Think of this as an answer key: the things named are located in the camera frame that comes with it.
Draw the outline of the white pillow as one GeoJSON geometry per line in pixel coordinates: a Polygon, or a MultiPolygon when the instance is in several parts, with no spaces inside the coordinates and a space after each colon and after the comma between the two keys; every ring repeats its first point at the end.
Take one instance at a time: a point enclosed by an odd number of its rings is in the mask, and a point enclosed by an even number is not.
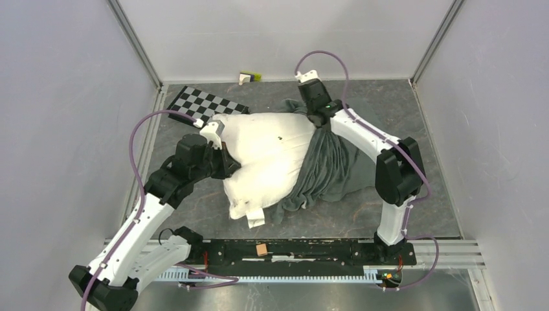
{"type": "Polygon", "coordinates": [[[223,188],[229,216],[245,218],[250,228],[265,224],[264,209],[293,189],[315,132],[307,117],[298,113],[217,114],[221,140],[240,165],[223,188]]]}

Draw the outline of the zebra striped pillowcase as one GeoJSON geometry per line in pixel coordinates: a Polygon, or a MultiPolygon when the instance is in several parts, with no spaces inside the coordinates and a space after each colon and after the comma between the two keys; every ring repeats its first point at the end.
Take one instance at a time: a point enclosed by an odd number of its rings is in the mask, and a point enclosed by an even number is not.
{"type": "Polygon", "coordinates": [[[375,163],[341,136],[305,121],[307,146],[293,143],[268,164],[282,191],[269,209],[271,221],[281,224],[287,212],[313,206],[319,200],[338,202],[351,192],[373,187],[375,163]]]}

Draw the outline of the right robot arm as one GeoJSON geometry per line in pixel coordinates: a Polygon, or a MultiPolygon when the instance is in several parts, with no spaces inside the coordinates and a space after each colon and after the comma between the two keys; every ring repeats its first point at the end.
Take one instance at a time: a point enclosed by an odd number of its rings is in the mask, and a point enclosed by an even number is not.
{"type": "Polygon", "coordinates": [[[374,257],[382,264],[393,263],[405,247],[410,210],[425,183],[418,143],[381,131],[341,100],[333,100],[315,71],[298,74],[296,79],[308,119],[317,128],[346,139],[374,162],[374,186],[383,201],[374,257]]]}

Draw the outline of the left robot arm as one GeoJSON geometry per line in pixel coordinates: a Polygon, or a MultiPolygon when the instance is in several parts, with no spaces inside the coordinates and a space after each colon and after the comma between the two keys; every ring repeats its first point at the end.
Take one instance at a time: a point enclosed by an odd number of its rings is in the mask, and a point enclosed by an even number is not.
{"type": "Polygon", "coordinates": [[[148,178],[138,206],[113,240],[88,265],[76,265],[69,280],[82,296],[81,309],[131,310],[140,292],[171,266],[207,262],[203,237],[181,227],[139,260],[137,257],[157,228],[189,196],[196,183],[229,178],[240,168],[216,134],[188,134],[175,154],[148,178]]]}

